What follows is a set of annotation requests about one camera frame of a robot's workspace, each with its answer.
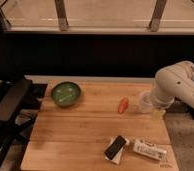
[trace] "black wall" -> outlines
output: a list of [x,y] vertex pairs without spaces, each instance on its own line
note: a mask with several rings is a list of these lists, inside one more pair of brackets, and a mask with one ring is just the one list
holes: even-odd
[[194,36],[7,35],[27,74],[153,77],[166,65],[194,62]]

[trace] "wooden cutting board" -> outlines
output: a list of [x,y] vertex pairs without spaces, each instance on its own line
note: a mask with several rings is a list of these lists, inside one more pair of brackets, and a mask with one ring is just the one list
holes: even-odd
[[[152,120],[138,110],[139,95],[150,84],[77,82],[82,89],[78,103],[56,106],[50,93],[59,81],[51,82],[31,134],[22,170],[32,171],[177,171],[177,163],[163,119]],[[118,114],[123,97],[129,99],[124,114]],[[143,138],[167,150],[167,160],[158,162],[136,154],[132,144],[120,165],[105,160],[111,137],[122,135],[133,142]]]

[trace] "black chair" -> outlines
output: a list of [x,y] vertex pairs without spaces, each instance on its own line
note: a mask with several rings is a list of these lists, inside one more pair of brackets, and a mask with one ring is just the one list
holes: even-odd
[[20,114],[24,100],[29,95],[31,85],[31,80],[24,78],[17,80],[10,85],[8,92],[0,102],[0,167],[15,139],[23,144],[28,143],[28,140],[20,133],[35,122],[35,117],[29,118],[21,125],[16,124],[15,121]]

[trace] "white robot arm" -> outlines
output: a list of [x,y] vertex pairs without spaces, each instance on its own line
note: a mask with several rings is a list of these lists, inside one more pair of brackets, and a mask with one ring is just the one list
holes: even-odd
[[194,64],[183,61],[160,69],[150,92],[151,103],[157,109],[167,109],[177,97],[194,108]]

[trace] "carrot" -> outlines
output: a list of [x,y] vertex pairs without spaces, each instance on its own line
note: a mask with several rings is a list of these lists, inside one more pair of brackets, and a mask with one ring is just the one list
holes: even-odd
[[118,107],[118,113],[119,114],[123,114],[125,112],[125,110],[128,108],[128,103],[129,100],[127,97],[124,97],[120,103],[119,103],[119,107]]

